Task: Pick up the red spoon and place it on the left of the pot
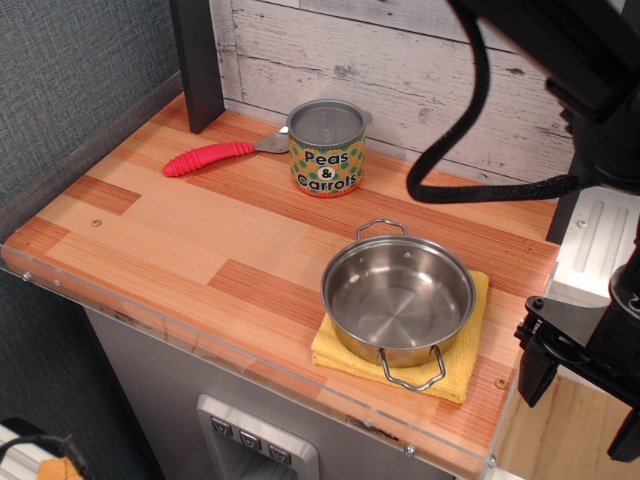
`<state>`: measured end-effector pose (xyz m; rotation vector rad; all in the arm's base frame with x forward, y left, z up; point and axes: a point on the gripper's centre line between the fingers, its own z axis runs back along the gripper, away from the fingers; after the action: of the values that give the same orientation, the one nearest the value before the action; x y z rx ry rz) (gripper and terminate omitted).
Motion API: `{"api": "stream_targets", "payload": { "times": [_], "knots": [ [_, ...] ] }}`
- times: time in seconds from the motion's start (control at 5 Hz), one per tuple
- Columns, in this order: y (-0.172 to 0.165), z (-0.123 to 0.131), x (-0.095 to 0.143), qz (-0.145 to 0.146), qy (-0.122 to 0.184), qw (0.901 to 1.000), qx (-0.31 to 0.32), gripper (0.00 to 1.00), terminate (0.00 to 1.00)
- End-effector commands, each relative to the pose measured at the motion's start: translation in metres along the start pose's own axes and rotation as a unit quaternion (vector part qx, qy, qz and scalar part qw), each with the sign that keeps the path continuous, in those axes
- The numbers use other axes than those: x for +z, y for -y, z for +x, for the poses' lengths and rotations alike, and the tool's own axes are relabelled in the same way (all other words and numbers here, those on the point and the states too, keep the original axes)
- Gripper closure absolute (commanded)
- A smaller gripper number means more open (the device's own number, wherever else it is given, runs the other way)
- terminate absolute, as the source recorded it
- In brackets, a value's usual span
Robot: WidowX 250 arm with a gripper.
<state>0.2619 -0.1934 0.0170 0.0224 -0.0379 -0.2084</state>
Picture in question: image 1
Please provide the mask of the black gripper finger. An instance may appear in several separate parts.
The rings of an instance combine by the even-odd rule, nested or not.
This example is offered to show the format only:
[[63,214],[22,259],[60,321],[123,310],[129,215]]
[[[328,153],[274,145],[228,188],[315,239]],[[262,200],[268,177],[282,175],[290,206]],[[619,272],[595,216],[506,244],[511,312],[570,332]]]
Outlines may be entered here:
[[607,454],[613,461],[633,462],[639,458],[639,429],[639,400],[636,399],[608,448]]
[[556,376],[558,362],[538,345],[530,344],[520,360],[518,391],[529,407],[541,399]]

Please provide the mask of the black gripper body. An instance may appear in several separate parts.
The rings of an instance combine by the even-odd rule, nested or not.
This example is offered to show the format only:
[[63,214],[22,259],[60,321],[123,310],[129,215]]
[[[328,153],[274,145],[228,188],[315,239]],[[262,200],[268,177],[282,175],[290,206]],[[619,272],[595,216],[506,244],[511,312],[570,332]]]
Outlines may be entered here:
[[609,284],[604,307],[527,299],[515,336],[620,400],[639,398],[639,266],[628,262]]

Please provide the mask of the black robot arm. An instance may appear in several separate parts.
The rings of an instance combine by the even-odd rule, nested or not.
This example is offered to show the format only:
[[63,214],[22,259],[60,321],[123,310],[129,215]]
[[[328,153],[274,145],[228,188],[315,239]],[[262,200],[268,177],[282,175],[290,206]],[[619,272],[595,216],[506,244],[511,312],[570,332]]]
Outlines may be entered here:
[[[580,171],[530,186],[497,187],[496,200],[554,198],[589,186],[639,190],[639,31],[605,1],[455,1],[476,68],[471,104],[450,137],[456,143],[485,102],[489,66],[478,20],[514,42],[546,74],[564,108]],[[639,455],[639,257],[613,275],[606,307],[542,297],[526,303],[519,391],[535,404],[559,366],[619,398],[630,413],[609,448],[622,462]]]

